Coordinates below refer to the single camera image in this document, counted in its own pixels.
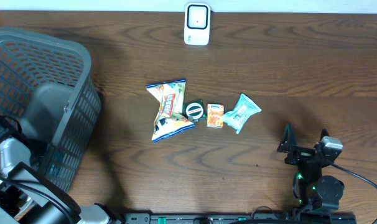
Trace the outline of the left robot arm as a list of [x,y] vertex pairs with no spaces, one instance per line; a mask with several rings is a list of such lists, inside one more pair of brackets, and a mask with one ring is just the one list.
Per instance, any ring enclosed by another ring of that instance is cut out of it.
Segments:
[[64,126],[51,140],[31,138],[19,120],[0,115],[0,223],[125,223],[102,204],[79,206],[68,192],[87,145]]

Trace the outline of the small orange box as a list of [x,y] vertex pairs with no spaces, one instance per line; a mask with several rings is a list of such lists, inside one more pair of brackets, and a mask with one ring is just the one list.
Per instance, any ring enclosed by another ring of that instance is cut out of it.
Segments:
[[222,128],[223,120],[221,117],[224,114],[224,105],[222,104],[207,104],[207,127],[208,128]]

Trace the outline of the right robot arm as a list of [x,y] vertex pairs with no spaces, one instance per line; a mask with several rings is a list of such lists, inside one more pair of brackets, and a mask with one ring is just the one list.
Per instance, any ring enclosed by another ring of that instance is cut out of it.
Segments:
[[298,169],[293,191],[302,200],[301,209],[317,213],[338,210],[345,186],[331,175],[323,175],[322,169],[333,164],[342,149],[341,141],[331,137],[326,129],[314,147],[300,147],[292,125],[286,125],[277,152],[286,153],[284,162]]

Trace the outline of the small green box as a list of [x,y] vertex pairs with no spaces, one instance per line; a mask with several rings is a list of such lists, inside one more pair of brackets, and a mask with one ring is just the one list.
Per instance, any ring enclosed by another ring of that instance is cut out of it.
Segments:
[[203,101],[197,100],[184,104],[184,116],[193,123],[206,120],[207,114]]

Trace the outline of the teal tissue packet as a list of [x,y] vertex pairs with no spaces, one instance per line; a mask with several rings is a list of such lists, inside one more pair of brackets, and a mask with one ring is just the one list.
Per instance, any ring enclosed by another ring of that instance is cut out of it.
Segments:
[[224,113],[221,119],[239,134],[249,117],[261,111],[262,109],[251,98],[242,93],[233,110]]

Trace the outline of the yellow snack bag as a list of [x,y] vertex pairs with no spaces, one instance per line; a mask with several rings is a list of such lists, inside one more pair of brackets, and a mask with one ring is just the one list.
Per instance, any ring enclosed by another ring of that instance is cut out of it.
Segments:
[[194,128],[194,123],[183,115],[185,87],[185,78],[146,86],[146,90],[159,102],[152,142],[158,142]]

